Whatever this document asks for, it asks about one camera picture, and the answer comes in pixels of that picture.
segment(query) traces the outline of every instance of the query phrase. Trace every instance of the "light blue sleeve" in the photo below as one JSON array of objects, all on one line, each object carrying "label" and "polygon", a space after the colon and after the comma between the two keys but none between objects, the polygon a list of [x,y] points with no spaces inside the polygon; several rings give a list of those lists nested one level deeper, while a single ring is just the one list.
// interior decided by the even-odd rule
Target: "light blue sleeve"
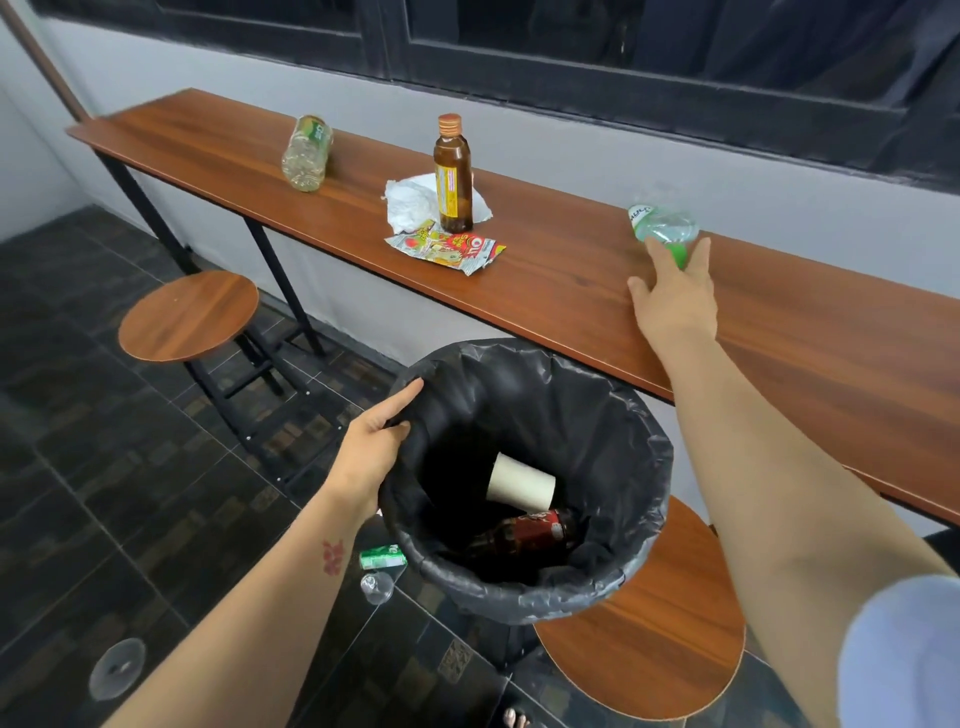
[{"label": "light blue sleeve", "polygon": [[840,651],[843,728],[960,726],[960,579],[917,576],[874,595]]}]

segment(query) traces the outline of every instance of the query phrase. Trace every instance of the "hand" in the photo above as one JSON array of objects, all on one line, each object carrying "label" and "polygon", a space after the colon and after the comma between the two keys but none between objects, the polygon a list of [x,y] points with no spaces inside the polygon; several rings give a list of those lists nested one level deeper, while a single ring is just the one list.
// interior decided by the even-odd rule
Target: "hand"
[{"label": "hand", "polygon": [[639,278],[627,281],[634,299],[636,325],[650,346],[663,359],[670,345],[689,334],[710,340],[717,335],[717,304],[710,279],[710,239],[705,237],[693,251],[686,270],[677,267],[673,255],[652,237],[645,245],[657,271],[651,291]]},{"label": "hand", "polygon": [[414,379],[405,388],[368,409],[350,423],[336,460],[320,493],[340,497],[362,523],[376,513],[376,497],[383,478],[396,462],[396,453],[410,423],[384,425],[398,415],[423,389]]}]

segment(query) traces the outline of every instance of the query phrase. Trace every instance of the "white wall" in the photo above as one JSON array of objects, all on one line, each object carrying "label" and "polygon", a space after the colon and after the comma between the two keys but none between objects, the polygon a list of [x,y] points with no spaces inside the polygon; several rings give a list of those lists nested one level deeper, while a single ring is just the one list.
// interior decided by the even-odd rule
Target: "white wall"
[{"label": "white wall", "polygon": [[0,87],[0,241],[88,204]]},{"label": "white wall", "polygon": [[[948,237],[960,229],[957,197],[42,20],[24,0],[16,0],[16,5],[93,113],[113,112],[194,86],[291,116],[317,112],[339,129],[430,152],[437,115],[453,110],[464,116],[478,167],[618,206],[639,199],[684,205],[712,231],[960,295],[960,279],[952,274],[960,270],[960,246]],[[135,219],[96,158],[62,133],[69,117],[57,109],[52,93],[37,92],[41,82],[36,72],[24,67],[22,52],[11,41],[0,33],[0,78],[23,97],[21,107],[35,126],[43,127],[84,189],[102,205]],[[146,180],[144,186],[184,241],[278,293],[238,217],[160,182]],[[401,363],[413,362],[450,341],[505,335],[281,235],[272,238],[310,313]],[[677,445],[675,493],[705,517],[673,409],[651,403]]]}]

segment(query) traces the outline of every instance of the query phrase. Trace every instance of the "paper cup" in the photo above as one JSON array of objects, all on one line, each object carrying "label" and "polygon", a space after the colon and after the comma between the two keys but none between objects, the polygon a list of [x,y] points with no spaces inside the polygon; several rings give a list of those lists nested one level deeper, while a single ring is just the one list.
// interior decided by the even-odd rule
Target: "paper cup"
[{"label": "paper cup", "polygon": [[487,500],[506,503],[527,513],[550,510],[557,478],[519,463],[502,452],[496,456]]}]

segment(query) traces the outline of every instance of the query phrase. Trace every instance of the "finger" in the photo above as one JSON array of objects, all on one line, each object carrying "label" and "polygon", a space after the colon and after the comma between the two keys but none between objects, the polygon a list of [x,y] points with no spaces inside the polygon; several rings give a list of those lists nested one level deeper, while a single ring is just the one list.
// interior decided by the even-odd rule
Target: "finger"
[{"label": "finger", "polygon": [[382,430],[385,435],[389,435],[390,438],[394,441],[394,445],[399,448],[400,443],[407,439],[407,435],[410,434],[410,423],[402,422],[399,425],[394,425],[393,427],[387,427]]},{"label": "finger", "polygon": [[403,408],[414,400],[423,389],[423,379],[416,378],[392,397],[375,404],[361,415],[371,429],[382,429],[392,417],[396,417]]},{"label": "finger", "polygon": [[680,268],[677,267],[677,261],[673,254],[663,247],[663,243],[657,238],[648,237],[643,241],[643,244],[647,248],[647,253],[653,258],[654,269],[657,271],[657,280],[680,272]]},{"label": "finger", "polygon": [[704,282],[710,277],[710,239],[705,237],[697,247],[693,249],[693,255],[690,257],[690,264],[686,266],[686,271],[700,282]]},{"label": "finger", "polygon": [[643,279],[636,276],[627,279],[627,287],[630,289],[630,297],[634,300],[634,311],[639,309],[650,296],[650,288]]}]

